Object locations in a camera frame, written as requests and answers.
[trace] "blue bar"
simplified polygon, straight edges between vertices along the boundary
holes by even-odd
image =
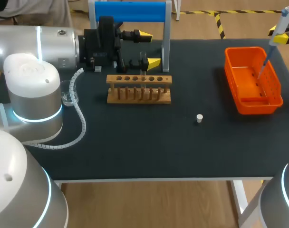
[[[115,22],[164,22],[165,2],[95,1],[96,21],[112,16]]]

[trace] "white cap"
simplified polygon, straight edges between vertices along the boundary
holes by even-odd
[[[196,121],[197,121],[198,123],[200,123],[200,122],[202,121],[202,118],[203,118],[202,114],[197,114],[197,116],[196,116]]]
[[[27,168],[23,145],[12,135],[0,130],[0,213],[20,189]]]
[[[4,75],[7,88],[22,97],[46,96],[60,86],[57,69],[31,54],[9,55],[4,61]]]

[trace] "wooden peg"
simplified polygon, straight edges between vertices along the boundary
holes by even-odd
[[[157,100],[159,101],[159,99],[160,99],[160,92],[161,92],[161,89],[160,89],[160,87],[158,87],[158,92],[157,92]]]
[[[112,92],[112,95],[114,95],[114,92],[115,92],[115,84],[114,83],[111,83],[111,92]]]
[[[152,100],[152,94],[153,94],[153,89],[152,89],[152,87],[150,87],[150,97],[149,97],[149,100]]]
[[[120,87],[117,88],[117,98],[118,100],[120,100],[120,92],[121,92],[121,89]]]
[[[134,95],[134,100],[136,99],[136,95],[137,95],[137,89],[136,89],[136,87],[134,87],[134,93],[133,93],[133,95]]]
[[[141,100],[144,99],[144,94],[145,94],[145,88],[141,87]]]
[[[168,92],[168,85],[164,85],[164,93]]]
[[[125,87],[125,98],[129,97],[129,87]]]

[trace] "pipette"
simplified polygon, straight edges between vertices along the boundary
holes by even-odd
[[[260,69],[260,73],[258,75],[258,79],[260,78],[261,74],[263,73],[264,69],[265,69],[265,66],[267,65],[268,61],[270,60],[271,58],[271,55],[274,51],[274,49],[276,49],[276,46],[272,46],[272,45],[269,45],[269,50],[268,50],[268,54],[267,54],[267,57],[263,63],[263,66],[262,68]]]
[[[276,49],[276,46],[279,44],[289,43],[289,36],[285,33],[286,30],[288,29],[288,26],[289,26],[289,6],[287,6],[285,9],[282,10],[279,22],[277,23],[277,25],[275,27],[273,27],[270,30],[270,32],[273,32],[273,33],[272,33],[272,37],[269,41],[269,50],[268,50],[267,57],[263,63],[263,66],[260,70],[260,73],[258,75],[258,79],[260,78],[261,74],[263,73],[263,71],[264,71],[264,69],[268,63],[268,60],[270,60],[274,49]]]

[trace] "white cable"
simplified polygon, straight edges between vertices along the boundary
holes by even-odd
[[[80,133],[80,135],[74,140],[74,141],[71,141],[67,144],[64,144],[64,145],[59,145],[59,146],[51,146],[51,145],[44,145],[44,144],[40,144],[40,143],[33,143],[33,142],[25,142],[23,143],[23,145],[27,145],[27,146],[34,146],[34,147],[39,147],[39,148],[43,148],[43,149],[50,149],[50,150],[58,150],[58,149],[64,149],[64,148],[67,148],[69,146],[72,146],[74,144],[76,144],[77,142],[79,142],[83,136],[85,135],[86,133],[86,129],[87,129],[87,124],[86,124],[86,120],[78,106],[78,103],[76,102],[76,98],[75,98],[75,94],[74,94],[74,84],[75,84],[75,81],[77,79],[77,77],[82,74],[84,72],[83,68],[79,69],[75,74],[74,76],[72,77],[72,79],[70,80],[70,84],[69,84],[69,95],[72,99],[72,103],[80,117],[80,120],[81,120],[81,123],[82,123],[82,131]]]

